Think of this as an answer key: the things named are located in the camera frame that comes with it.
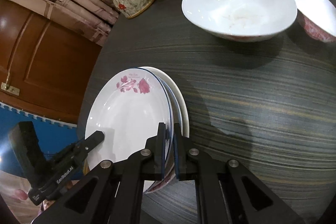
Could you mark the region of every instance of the dark table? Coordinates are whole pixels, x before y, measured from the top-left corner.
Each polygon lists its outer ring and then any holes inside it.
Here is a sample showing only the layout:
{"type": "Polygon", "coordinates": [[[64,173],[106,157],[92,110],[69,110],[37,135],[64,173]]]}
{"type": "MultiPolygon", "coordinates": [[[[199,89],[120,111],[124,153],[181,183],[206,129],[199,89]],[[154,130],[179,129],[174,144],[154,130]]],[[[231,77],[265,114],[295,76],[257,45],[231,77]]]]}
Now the dark table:
{"type": "MultiPolygon", "coordinates": [[[[297,23],[268,41],[226,41],[192,25],[181,2],[157,0],[118,19],[93,69],[78,136],[110,78],[157,67],[181,89],[194,143],[216,159],[239,159],[314,223],[336,192],[336,47],[297,23]]],[[[196,223],[194,183],[144,195],[142,209],[162,223],[196,223]]]]}

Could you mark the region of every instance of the bowl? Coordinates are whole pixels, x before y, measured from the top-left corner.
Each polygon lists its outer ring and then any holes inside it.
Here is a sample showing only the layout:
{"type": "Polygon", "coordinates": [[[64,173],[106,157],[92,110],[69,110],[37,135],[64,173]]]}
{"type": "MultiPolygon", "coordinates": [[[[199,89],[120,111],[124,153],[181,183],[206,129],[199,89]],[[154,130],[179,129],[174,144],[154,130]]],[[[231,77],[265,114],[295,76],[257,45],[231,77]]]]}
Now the bowl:
{"type": "Polygon", "coordinates": [[[295,0],[182,0],[182,11],[205,31],[239,42],[269,39],[297,16],[295,0]]]}
{"type": "Polygon", "coordinates": [[[298,22],[313,39],[336,42],[336,8],[329,0],[295,0],[298,22]]]}

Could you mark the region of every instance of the door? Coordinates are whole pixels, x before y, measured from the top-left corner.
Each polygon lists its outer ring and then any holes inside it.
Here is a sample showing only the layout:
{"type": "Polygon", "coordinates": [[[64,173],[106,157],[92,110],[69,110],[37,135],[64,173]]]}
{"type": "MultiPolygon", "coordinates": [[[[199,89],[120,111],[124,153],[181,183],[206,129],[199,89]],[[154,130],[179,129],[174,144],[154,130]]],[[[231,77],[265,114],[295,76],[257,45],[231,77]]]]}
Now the door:
{"type": "Polygon", "coordinates": [[[0,100],[33,114],[77,123],[101,46],[9,0],[0,0],[0,100]]]}

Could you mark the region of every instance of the metal bolt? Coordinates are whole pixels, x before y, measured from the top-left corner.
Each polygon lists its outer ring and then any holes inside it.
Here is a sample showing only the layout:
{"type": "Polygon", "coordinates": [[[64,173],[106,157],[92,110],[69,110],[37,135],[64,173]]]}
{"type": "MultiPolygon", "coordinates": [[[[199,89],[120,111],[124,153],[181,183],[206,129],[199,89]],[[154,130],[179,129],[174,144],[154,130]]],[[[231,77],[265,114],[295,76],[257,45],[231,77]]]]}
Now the metal bolt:
{"type": "Polygon", "coordinates": [[[149,156],[151,154],[151,151],[149,149],[143,149],[140,153],[142,156],[149,156]]]}
{"type": "Polygon", "coordinates": [[[199,150],[196,148],[192,148],[189,150],[189,154],[193,156],[197,156],[199,153],[200,153],[199,150]]]}
{"type": "Polygon", "coordinates": [[[111,166],[111,162],[109,160],[103,160],[101,163],[100,163],[100,166],[102,168],[109,168],[111,166]]]}
{"type": "Polygon", "coordinates": [[[229,161],[229,165],[230,165],[231,167],[237,167],[237,166],[239,165],[239,162],[236,161],[236,160],[230,160],[230,161],[229,161]]]}

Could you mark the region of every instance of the wood grain tabletop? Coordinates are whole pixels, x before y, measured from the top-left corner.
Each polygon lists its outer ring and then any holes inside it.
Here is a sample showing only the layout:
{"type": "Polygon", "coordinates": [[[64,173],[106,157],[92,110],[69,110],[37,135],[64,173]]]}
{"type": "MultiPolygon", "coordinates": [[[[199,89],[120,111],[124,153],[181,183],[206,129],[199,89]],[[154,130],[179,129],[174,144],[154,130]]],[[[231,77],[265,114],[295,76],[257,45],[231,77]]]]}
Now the wood grain tabletop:
{"type": "MultiPolygon", "coordinates": [[[[134,19],[120,16],[93,69],[78,136],[110,78],[159,68],[184,96],[196,145],[219,160],[237,158],[315,223],[336,192],[336,46],[297,22],[268,41],[227,41],[192,25],[181,2],[156,0],[134,19]]],[[[196,223],[194,183],[172,181],[144,195],[142,209],[163,224],[196,223]]]]}

